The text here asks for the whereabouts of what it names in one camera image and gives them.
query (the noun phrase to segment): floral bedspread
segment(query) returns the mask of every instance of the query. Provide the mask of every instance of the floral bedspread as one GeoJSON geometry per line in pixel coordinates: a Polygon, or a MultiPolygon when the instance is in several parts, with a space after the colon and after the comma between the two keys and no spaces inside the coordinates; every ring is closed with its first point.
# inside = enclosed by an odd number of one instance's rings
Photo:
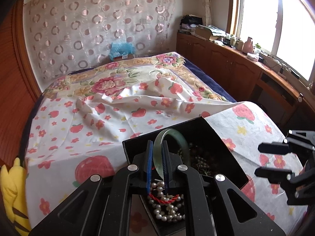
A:
{"type": "MultiPolygon", "coordinates": [[[[26,151],[32,227],[89,176],[125,166],[123,140],[203,116],[248,175],[243,192],[287,234],[294,229],[306,207],[287,206],[279,185],[254,175],[260,165],[302,170],[293,154],[258,152],[261,142],[282,141],[281,131],[255,104],[213,93],[183,63],[176,53],[110,63],[61,77],[45,91],[26,151]]],[[[130,219],[130,235],[155,234],[138,197],[130,219]]]]}

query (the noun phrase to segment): patterned wall covering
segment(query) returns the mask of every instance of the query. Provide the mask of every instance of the patterned wall covering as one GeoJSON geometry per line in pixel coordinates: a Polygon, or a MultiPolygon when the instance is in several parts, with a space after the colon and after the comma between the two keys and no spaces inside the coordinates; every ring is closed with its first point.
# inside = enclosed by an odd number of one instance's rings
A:
{"type": "Polygon", "coordinates": [[[24,6],[26,45],[45,79],[107,63],[111,43],[161,53],[175,0],[32,0],[24,6]]]}

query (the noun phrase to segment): metal bolt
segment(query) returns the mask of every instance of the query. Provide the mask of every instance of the metal bolt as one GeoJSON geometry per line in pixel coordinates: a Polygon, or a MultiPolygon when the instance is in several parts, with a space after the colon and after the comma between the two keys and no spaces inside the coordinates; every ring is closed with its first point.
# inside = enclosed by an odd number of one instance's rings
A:
{"type": "Polygon", "coordinates": [[[184,165],[184,164],[179,165],[177,168],[178,168],[179,170],[181,170],[181,171],[185,171],[185,170],[188,169],[188,167],[187,167],[186,165],[184,165]]]}
{"type": "Polygon", "coordinates": [[[135,171],[137,169],[138,169],[138,166],[135,165],[135,164],[131,164],[131,165],[128,166],[128,170],[130,170],[130,171],[135,171]]]}
{"type": "Polygon", "coordinates": [[[222,181],[225,180],[225,176],[223,176],[222,174],[217,174],[217,175],[215,176],[215,179],[216,179],[217,181],[222,182],[222,181]]]}
{"type": "Polygon", "coordinates": [[[97,181],[100,180],[100,176],[99,175],[93,175],[93,176],[90,177],[90,180],[92,182],[97,182],[97,181]]]}

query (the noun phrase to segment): pikachu plush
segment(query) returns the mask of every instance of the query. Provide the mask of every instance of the pikachu plush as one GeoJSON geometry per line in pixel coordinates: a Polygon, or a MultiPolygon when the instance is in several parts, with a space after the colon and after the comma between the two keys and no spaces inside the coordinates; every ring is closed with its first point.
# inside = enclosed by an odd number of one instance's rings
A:
{"type": "Polygon", "coordinates": [[[21,236],[28,236],[31,230],[27,217],[25,181],[26,170],[20,166],[19,158],[14,160],[13,167],[9,172],[5,165],[2,166],[0,171],[0,189],[5,212],[21,236]]]}

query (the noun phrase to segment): black box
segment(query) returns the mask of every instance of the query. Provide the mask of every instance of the black box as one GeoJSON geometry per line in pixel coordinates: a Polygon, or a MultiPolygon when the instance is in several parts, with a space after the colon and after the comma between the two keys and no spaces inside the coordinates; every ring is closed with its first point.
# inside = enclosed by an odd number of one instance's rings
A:
{"type": "MultiPolygon", "coordinates": [[[[218,170],[235,184],[238,188],[243,188],[248,178],[240,165],[237,163],[229,149],[216,134],[214,129],[202,117],[185,121],[168,128],[178,130],[186,139],[187,143],[194,143],[200,146],[204,151],[209,151],[215,157],[219,166],[218,170]]],[[[154,141],[157,135],[166,128],[141,135],[122,142],[128,164],[133,161],[135,155],[146,151],[148,140],[154,141]]],[[[169,152],[177,153],[179,146],[171,136],[166,136],[169,152]]],[[[177,233],[185,228],[185,221],[177,223],[168,223],[157,220],[153,215],[153,208],[148,204],[146,196],[140,196],[144,208],[151,220],[151,223],[158,236],[167,236],[177,233]]]]}

